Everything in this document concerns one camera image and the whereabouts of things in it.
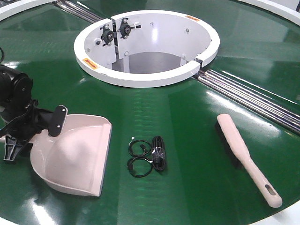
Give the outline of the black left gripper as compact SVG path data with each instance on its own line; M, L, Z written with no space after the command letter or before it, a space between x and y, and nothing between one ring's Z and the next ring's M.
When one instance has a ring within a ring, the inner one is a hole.
M49 128L53 112L38 108L37 105L35 99L21 108L17 108L8 99L0 102L3 109L0 117L5 122L5 126L0 129L0 136L5 137L4 161L15 161L23 146L35 134Z

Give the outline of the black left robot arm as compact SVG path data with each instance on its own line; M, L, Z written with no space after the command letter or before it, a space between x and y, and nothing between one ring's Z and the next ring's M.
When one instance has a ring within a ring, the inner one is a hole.
M49 129L53 112L38 108L32 99L33 80L23 72L0 65L0 118L5 126L4 161L14 162L18 154L30 149L29 141L44 129Z

